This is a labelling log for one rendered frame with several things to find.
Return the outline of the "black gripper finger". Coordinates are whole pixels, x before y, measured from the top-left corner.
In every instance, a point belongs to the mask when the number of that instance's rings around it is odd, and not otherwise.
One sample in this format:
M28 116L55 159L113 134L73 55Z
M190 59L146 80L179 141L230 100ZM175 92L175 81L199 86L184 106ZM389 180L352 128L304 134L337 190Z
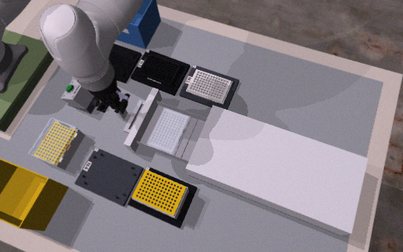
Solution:
M125 119L126 115L127 115L127 111L126 111L126 107L128 105L128 98L130 97L130 95L128 93L120 93L118 90L116 92L119 97L116 99L112 99L111 96L105 96L108 101L112 102L114 108L115 108L115 113L118 113L118 115L120 116L120 118L122 120Z
M97 97L97 96L96 96ZM112 102L110 102L110 101L108 101L108 99L107 98L105 98L105 97L97 97L103 104L105 104L107 107L111 107L112 109L114 109L115 110L115 108L114 108L114 106L113 106L113 104L112 104ZM106 100L106 101L105 101ZM116 115L120 118L120 116L118 115L118 113L116 113ZM121 118L120 118L121 119Z

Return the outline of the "yellow waste bin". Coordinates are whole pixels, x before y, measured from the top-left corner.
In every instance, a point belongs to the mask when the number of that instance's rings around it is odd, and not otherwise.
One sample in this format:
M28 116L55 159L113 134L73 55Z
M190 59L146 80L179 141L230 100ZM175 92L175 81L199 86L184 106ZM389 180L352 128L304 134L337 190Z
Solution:
M69 187L4 161L0 159L0 220L44 231Z

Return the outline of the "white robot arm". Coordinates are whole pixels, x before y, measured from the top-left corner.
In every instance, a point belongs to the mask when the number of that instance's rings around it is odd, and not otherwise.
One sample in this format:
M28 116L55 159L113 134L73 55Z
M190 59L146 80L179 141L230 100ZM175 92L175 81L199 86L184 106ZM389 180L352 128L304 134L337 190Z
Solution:
M29 49L2 41L5 28L31 0L0 0L0 93ZM39 19L41 38L53 59L79 85L96 92L114 79L109 56L115 40L134 19L144 0L79 0L76 5L58 3ZM77 8L78 7L78 8ZM86 87L85 87L86 86Z

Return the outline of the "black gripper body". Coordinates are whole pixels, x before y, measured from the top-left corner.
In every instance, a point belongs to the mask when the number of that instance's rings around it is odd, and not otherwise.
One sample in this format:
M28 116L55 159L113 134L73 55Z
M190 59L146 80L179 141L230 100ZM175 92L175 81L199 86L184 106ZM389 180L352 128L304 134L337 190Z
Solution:
M117 90L119 92L121 92L121 90L117 87L117 80L116 77L114 77L113 82L106 88L103 89L101 91L98 92L92 92L89 91L91 94L93 94L94 96L98 96L98 97L103 97L103 96L108 96L110 95L112 99L117 98L119 95L116 93Z

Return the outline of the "black multiwell plate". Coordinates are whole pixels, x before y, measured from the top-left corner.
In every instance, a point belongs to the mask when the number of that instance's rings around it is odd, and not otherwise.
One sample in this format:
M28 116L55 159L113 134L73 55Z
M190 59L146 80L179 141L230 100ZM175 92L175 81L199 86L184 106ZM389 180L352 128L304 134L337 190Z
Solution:
M182 68L182 65L148 54L137 75L172 88Z

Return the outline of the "grey bench mat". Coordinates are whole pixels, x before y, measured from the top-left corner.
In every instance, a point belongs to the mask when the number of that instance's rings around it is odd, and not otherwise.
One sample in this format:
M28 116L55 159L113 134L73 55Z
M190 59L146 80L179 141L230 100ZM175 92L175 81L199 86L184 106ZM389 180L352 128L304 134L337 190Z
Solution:
M208 118L211 107L179 95L197 65L240 80L228 110L366 157L383 82L160 18L146 49L114 43L190 65L175 96L159 91L161 103ZM47 228L34 232L80 252L346 252L349 234L191 177L187 163L144 146L129 151L123 130L152 90L131 75L117 81L130 95L122 120L111 107L70 107L61 97L75 79L58 65L12 137L0 137L0 159L69 187ZM51 117L85 135L65 170L28 154ZM75 184L96 147L144 168L125 206ZM180 228L128 205L147 166L197 187Z

